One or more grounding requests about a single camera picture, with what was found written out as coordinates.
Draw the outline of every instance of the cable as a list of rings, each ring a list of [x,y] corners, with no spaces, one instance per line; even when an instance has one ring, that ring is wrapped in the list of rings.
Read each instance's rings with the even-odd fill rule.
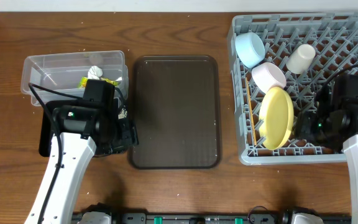
[[[331,77],[329,77],[329,78],[327,79],[327,81],[324,83],[323,86],[327,86],[327,85],[328,85],[335,77],[337,77],[338,75],[340,75],[340,74],[342,74],[342,73],[344,73],[344,72],[346,72],[346,71],[348,71],[348,70],[351,70],[351,69],[353,69],[353,68],[357,68],[357,67],[358,67],[358,64],[357,64],[357,65],[352,65],[352,66],[350,66],[350,67],[347,67],[347,68],[342,69],[341,71],[335,73],[334,75],[331,75]]]
[[[253,212],[256,208],[264,208],[266,211],[269,212],[269,210],[268,210],[266,207],[264,207],[264,206],[261,206],[261,205],[255,206],[253,209],[251,209],[251,211],[249,211],[248,216],[247,216],[248,222],[251,223],[251,224],[254,224],[254,221],[252,221],[252,220],[250,219],[250,217],[251,217],[252,212]],[[273,218],[273,220],[275,220],[274,216],[273,216],[270,212],[269,212],[268,214]]]
[[[73,96],[73,95],[69,95],[69,94],[66,94],[66,93],[60,93],[60,92],[58,92],[58,91],[50,90],[50,89],[48,89],[48,88],[45,88],[45,87],[42,87],[42,86],[38,86],[38,85],[33,84],[33,83],[29,83],[29,87],[30,87],[30,84],[31,84],[32,87],[36,87],[36,88],[38,88],[38,89],[40,89],[40,90],[47,91],[47,92],[49,92],[49,93],[54,93],[54,94],[56,94],[56,95],[65,96],[65,97],[70,97],[70,98],[74,98],[74,99],[77,99],[77,100],[82,100],[82,97]]]
[[[118,113],[121,112],[121,110],[123,109],[124,105],[125,105],[125,99],[124,99],[124,95],[122,94],[121,90],[119,88],[116,88],[119,96],[120,96],[120,100],[121,100],[121,105],[118,108]]]
[[[329,95],[329,89],[328,89],[328,84],[334,79],[336,78],[338,75],[348,71],[348,70],[351,70],[353,68],[357,68],[358,67],[358,64],[356,65],[352,65],[350,67],[347,67],[347,68],[344,68],[342,69],[341,71],[335,73],[334,75],[331,75],[331,77],[329,77],[323,84],[323,86],[321,87],[320,90],[317,91],[316,93],[316,96],[314,96],[314,101],[315,102],[318,102],[320,100],[321,97],[323,96],[328,96]]]
[[[102,154],[102,155],[98,155],[98,156],[93,156],[94,158],[101,158],[101,157],[106,157],[106,156],[110,156],[111,154]]]
[[[59,170],[60,170],[60,167],[62,166],[62,155],[63,155],[63,150],[62,150],[62,140],[60,139],[60,131],[59,131],[59,128],[58,126],[56,125],[55,121],[53,120],[53,117],[52,115],[50,114],[47,106],[45,105],[45,103],[42,102],[40,96],[37,94],[37,92],[34,90],[34,87],[36,88],[40,88],[41,90],[45,90],[45,91],[49,91],[48,89],[44,88],[44,87],[41,87],[41,86],[38,86],[38,85],[35,85],[33,83],[29,83],[29,88],[32,92],[32,94],[35,96],[35,98],[38,100],[38,102],[40,103],[42,109],[44,109],[44,113],[47,115],[49,121],[50,121],[50,125],[53,129],[53,132],[55,133],[56,135],[56,139],[57,139],[57,145],[58,145],[58,152],[59,152],[59,155],[57,157],[57,163],[56,163],[56,168],[55,168],[55,172],[53,173],[53,177],[52,177],[52,180],[50,181],[50,185],[49,185],[49,188],[48,188],[48,191],[47,191],[47,194],[45,196],[45,199],[44,199],[44,202],[42,204],[42,207],[41,207],[41,211],[40,211],[40,216],[38,217],[38,224],[41,224],[42,221],[44,220],[44,213],[45,213],[45,209],[47,208],[47,205],[48,205],[48,201],[49,201],[49,198],[50,198],[50,194],[52,193],[52,190],[53,190],[53,186],[55,185],[55,182],[56,182],[56,179],[57,179],[57,175],[59,174]],[[67,94],[64,94],[65,96],[67,97],[73,97],[73,98],[76,98],[76,96],[70,96],[70,95],[67,95]]]

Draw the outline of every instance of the dish rack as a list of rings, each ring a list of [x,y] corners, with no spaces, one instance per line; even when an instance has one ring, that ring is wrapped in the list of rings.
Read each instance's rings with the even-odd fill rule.
[[[265,45],[266,55],[261,63],[272,62],[285,74],[285,90],[293,101],[296,122],[300,112],[316,111],[314,93],[331,75],[358,64],[358,12],[236,16],[227,35],[240,161],[245,165],[345,162],[343,153],[335,153],[293,136],[274,151],[263,146],[264,138],[260,138],[258,131],[263,121],[259,121],[258,114],[264,94],[251,79],[250,69],[239,60],[234,45],[236,36],[246,32],[255,32]],[[312,45],[316,57],[307,72],[296,75],[289,72],[285,64],[301,44]],[[358,74],[358,68],[349,73]],[[251,117],[255,133],[252,132]]]

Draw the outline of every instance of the wood grain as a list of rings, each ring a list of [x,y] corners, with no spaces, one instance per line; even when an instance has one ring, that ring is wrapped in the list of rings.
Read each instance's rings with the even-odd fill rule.
[[[42,109],[20,91],[30,55],[121,50],[131,80],[143,55],[210,55],[219,67],[223,158],[210,170],[136,170],[127,155],[93,159],[75,210],[104,202],[164,213],[247,213],[298,205],[350,213],[346,164],[245,166],[238,160],[226,35],[242,13],[0,12],[0,223],[23,223],[47,158],[38,154]]]

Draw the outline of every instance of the yellow bowl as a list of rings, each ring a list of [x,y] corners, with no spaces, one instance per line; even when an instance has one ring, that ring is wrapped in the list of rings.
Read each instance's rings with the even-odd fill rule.
[[[270,150],[282,147],[291,135],[293,126],[293,105],[290,95],[280,87],[273,87],[266,93],[259,111],[263,124],[260,137],[266,137],[263,145]]]

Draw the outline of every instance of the clear plastic bin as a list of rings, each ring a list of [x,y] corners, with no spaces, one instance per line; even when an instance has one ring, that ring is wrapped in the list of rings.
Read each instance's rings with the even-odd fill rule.
[[[24,60],[22,93],[32,96],[31,103],[34,106],[40,104],[31,93],[29,82],[60,93],[82,97],[85,89],[78,88],[78,85],[82,77],[88,76],[88,71],[93,65],[102,69],[103,78],[119,81],[117,87],[122,91],[124,98],[127,98],[128,69],[125,66],[124,53],[120,50],[29,56]],[[44,103],[51,100],[69,100],[64,96],[35,90]]]

